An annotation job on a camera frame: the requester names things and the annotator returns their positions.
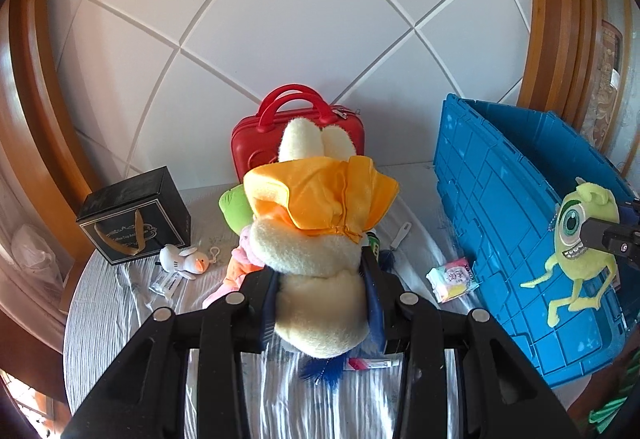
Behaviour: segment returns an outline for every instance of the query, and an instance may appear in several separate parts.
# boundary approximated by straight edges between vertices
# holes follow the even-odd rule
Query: black gift box
[[[76,222],[112,264],[191,242],[191,215],[166,167],[90,194]]]

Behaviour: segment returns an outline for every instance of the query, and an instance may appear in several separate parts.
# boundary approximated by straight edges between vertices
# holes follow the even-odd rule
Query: red handle
[[[331,124],[332,122],[335,122],[337,120],[337,116],[331,110],[331,107],[320,96],[316,96],[314,94],[306,94],[304,92],[297,92],[295,94],[287,94],[286,96],[282,96],[281,98],[278,98],[276,99],[276,101],[271,103],[264,110],[264,113],[260,117],[260,121],[258,122],[256,130],[260,133],[273,130],[273,117],[275,116],[278,109],[286,102],[293,101],[294,99],[304,99],[305,101],[310,102],[320,113],[320,122],[322,124]]]
[[[313,94],[315,96],[318,96],[318,98],[320,98],[320,94],[318,94],[314,89],[312,89],[310,86],[306,86],[306,85],[298,85],[297,83],[289,83],[289,85],[282,85],[279,86],[278,88],[272,90],[266,98],[264,98],[260,104],[260,108],[258,109],[258,113],[256,114],[257,117],[260,117],[262,114],[264,114],[264,111],[267,110],[267,107],[273,103],[278,96],[280,96],[281,94],[284,94],[285,92],[290,92],[292,90],[295,90],[297,92],[304,92],[305,94]]]

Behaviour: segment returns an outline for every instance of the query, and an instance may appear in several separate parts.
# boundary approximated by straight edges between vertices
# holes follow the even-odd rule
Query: green cloth
[[[254,212],[246,199],[244,184],[238,184],[238,186],[224,192],[218,201],[218,206],[220,206],[229,228],[237,235],[240,235],[242,228],[254,221]]]
[[[613,421],[613,418],[618,413],[620,407],[624,405],[626,397],[629,395],[633,385],[638,380],[638,372],[640,370],[639,363],[640,350],[634,354],[634,357],[629,362],[625,377],[623,378],[622,383],[620,384],[620,389],[615,397],[601,409],[591,410],[589,413],[589,422],[596,425],[596,429],[599,434],[606,430],[607,426],[609,426],[611,421]]]

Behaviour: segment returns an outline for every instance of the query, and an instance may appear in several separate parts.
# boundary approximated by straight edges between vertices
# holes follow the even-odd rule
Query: blue feather duster
[[[335,358],[308,358],[305,364],[302,365],[300,377],[313,381],[316,385],[322,381],[330,389],[335,389],[338,386],[338,381],[340,381],[347,359],[349,359],[349,354],[350,351]]]

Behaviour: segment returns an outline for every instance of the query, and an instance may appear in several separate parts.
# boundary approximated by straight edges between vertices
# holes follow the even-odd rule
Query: wrinkled fabric
[[[249,230],[251,225],[246,226],[240,232],[240,244],[231,251],[231,259],[226,267],[226,276],[222,285],[207,296],[202,303],[202,308],[206,309],[213,302],[234,291],[240,291],[244,277],[248,273],[260,271],[264,267],[264,262],[255,256],[249,244]]]
[[[257,218],[278,219],[309,236],[346,235],[356,244],[398,195],[398,183],[373,161],[310,157],[254,168],[244,191]]]

